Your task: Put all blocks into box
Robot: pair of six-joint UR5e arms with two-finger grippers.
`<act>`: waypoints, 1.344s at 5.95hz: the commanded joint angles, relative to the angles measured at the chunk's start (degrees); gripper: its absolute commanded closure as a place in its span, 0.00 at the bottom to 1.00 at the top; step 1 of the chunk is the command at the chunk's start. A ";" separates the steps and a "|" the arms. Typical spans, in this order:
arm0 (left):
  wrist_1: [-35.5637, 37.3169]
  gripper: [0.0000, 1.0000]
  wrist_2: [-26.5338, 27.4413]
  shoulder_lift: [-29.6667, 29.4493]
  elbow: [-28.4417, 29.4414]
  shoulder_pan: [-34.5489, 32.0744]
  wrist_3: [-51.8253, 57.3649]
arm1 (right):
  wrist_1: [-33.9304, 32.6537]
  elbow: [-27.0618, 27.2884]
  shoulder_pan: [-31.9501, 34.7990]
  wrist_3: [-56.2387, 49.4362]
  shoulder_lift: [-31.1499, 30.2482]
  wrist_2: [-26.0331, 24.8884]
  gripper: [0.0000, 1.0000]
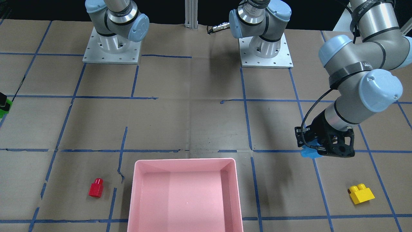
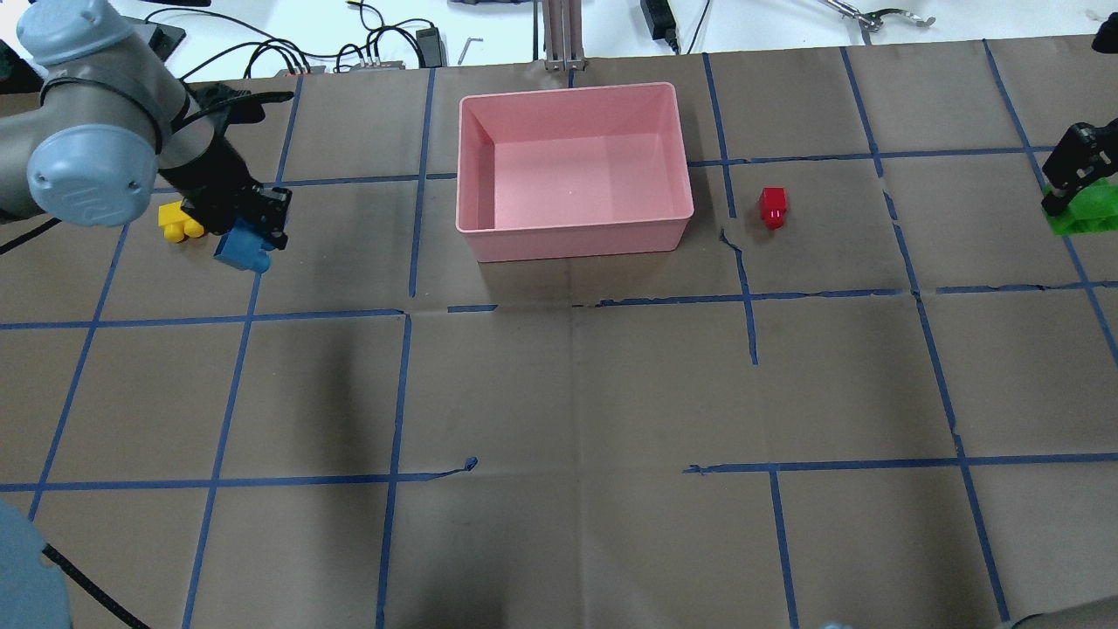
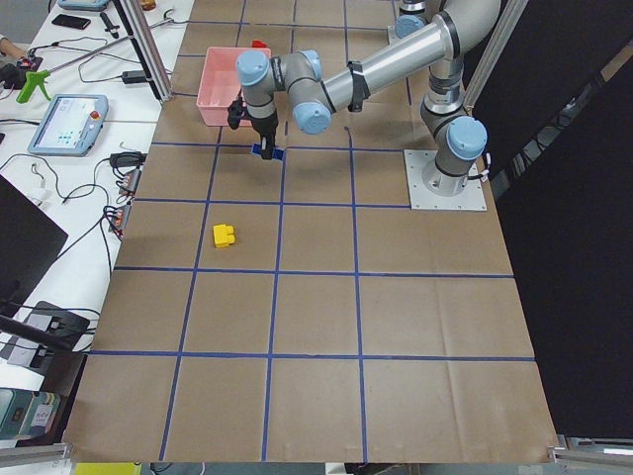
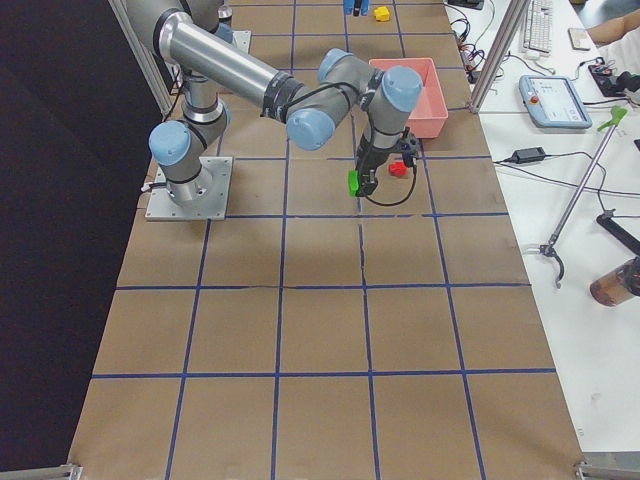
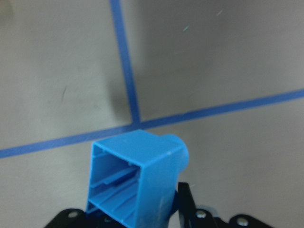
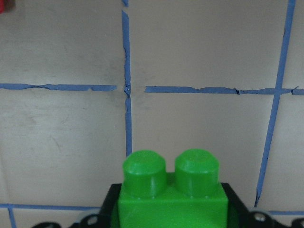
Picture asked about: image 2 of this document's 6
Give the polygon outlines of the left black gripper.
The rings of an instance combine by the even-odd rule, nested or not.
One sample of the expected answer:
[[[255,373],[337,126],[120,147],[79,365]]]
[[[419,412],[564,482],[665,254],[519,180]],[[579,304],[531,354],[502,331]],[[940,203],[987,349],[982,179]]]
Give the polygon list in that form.
[[[176,112],[171,135],[157,156],[157,172],[183,196],[188,213],[207,230],[231,230],[236,223],[259,236],[272,250],[285,250],[292,191],[260,185],[226,139],[229,124],[259,123],[263,107],[231,105],[215,115],[186,121],[200,109],[183,105]]]

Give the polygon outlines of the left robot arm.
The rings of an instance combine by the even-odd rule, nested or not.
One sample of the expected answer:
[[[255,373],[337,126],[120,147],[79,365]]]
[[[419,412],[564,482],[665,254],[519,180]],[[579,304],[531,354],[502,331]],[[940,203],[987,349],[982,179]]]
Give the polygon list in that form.
[[[45,76],[38,107],[3,118],[3,223],[127,225],[161,177],[196,223],[184,238],[216,234],[215,259],[267,270],[292,192],[253,177],[226,132],[292,92],[195,90],[107,1],[36,1],[16,34]]]

